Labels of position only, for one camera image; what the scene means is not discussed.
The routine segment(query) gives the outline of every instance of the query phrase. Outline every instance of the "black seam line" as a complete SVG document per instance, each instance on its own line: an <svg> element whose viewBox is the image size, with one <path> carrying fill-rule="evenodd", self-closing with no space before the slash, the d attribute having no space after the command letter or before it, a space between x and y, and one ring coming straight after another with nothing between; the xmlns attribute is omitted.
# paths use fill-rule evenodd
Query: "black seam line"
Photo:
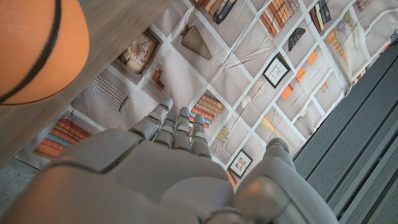
<svg viewBox="0 0 398 224"><path fill-rule="evenodd" d="M38 72L43 68L47 59L49 59L52 49L57 41L58 31L61 23L61 0L55 0L55 13L53 24L51 28L51 32L47 42L44 45L42 52L40 53L39 58L34 63L33 67L29 70L28 74L8 93L4 94L0 97L0 103L6 101L12 95L17 93L19 90L23 89L30 81L34 79L34 77L38 74Z"/></svg>
<svg viewBox="0 0 398 224"><path fill-rule="evenodd" d="M358 107L358 109L353 113L353 115L350 117L350 119L346 122L346 124L343 126L343 128L340 130L340 132L336 135L335 139L331 142L331 144L329 145L328 149L322 154L321 158L319 158L319 160L317 161L317 163L312 167L310 173L308 173L308 175L305 177L305 180L308 180L308 178L310 178L310 176L312 175L312 173L315 171L315 169L318 167L319 163L321 163L321 161L323 160L323 158L328 154L329 150L331 149L331 147L335 144L335 142L338 140L338 138L340 138L341 134L343 133L343 131L347 128L347 126L350 124L350 122L352 121L352 119L356 116L356 114L358 113L358 111L362 108L362 106L365 104L365 102L368 100L368 98L370 97L370 95L373 93L373 91L377 88L377 86L380 84L381 80L386 76L386 74L388 73L388 71L391 69L391 67L395 64L395 62L398 59L398 55L396 56L396 58L394 59L394 61L392 61L392 63L388 66L388 68L386 69L386 71L384 72L384 74L381 75L380 79L377 81L377 83L375 84L375 86L372 88L372 90L369 92L369 94L365 97L365 99L363 100L363 102L360 104L360 106Z"/></svg>

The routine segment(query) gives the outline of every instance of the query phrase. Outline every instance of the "floor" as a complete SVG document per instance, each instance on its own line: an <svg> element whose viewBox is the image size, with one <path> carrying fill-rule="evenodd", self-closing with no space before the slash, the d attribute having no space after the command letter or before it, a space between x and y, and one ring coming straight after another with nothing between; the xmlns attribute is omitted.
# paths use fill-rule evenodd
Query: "floor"
<svg viewBox="0 0 398 224"><path fill-rule="evenodd" d="M0 217L28 186L39 170L12 159L0 170Z"/></svg>

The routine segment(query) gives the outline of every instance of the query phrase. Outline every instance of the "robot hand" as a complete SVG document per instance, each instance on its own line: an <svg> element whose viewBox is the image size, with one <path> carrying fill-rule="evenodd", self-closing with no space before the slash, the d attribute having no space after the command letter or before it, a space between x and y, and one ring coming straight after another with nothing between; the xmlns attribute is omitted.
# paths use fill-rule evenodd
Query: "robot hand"
<svg viewBox="0 0 398 224"><path fill-rule="evenodd" d="M203 117L168 99L128 132L109 129L42 170L1 223L337 223L273 139L236 194L211 160Z"/></svg>

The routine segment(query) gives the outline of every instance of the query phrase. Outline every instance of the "wall print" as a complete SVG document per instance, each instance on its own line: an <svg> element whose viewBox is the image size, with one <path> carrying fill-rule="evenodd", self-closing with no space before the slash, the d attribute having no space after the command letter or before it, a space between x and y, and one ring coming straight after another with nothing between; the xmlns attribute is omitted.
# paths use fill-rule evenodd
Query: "wall print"
<svg viewBox="0 0 398 224"><path fill-rule="evenodd" d="M241 149L231 165L229 165L228 170L241 179L252 161L253 159Z"/></svg>
<svg viewBox="0 0 398 224"><path fill-rule="evenodd" d="M272 87L276 88L276 86L280 83L280 81L285 77L285 75L290 71L289 66L286 64L284 59L280 54L277 54L272 60L271 63L267 66L267 68L263 71L263 75L272 85Z"/></svg>

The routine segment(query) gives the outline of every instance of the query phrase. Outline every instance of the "drawn fan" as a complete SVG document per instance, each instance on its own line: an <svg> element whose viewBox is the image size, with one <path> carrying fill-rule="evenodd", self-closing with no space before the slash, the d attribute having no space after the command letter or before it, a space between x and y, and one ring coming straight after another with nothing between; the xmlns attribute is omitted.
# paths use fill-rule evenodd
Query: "drawn fan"
<svg viewBox="0 0 398 224"><path fill-rule="evenodd" d="M296 28L293 31L293 34L289 37L289 52L292 51L293 47L296 43L300 40L301 36L305 33L305 29L303 28Z"/></svg>
<svg viewBox="0 0 398 224"><path fill-rule="evenodd" d="M207 47L196 26L191 26L189 28L188 25L185 26L180 35L183 36L181 44L184 47L202 56L206 60L210 60L211 54L209 48Z"/></svg>
<svg viewBox="0 0 398 224"><path fill-rule="evenodd" d="M266 92L266 78L260 76L260 78L253 85L254 96L261 96Z"/></svg>

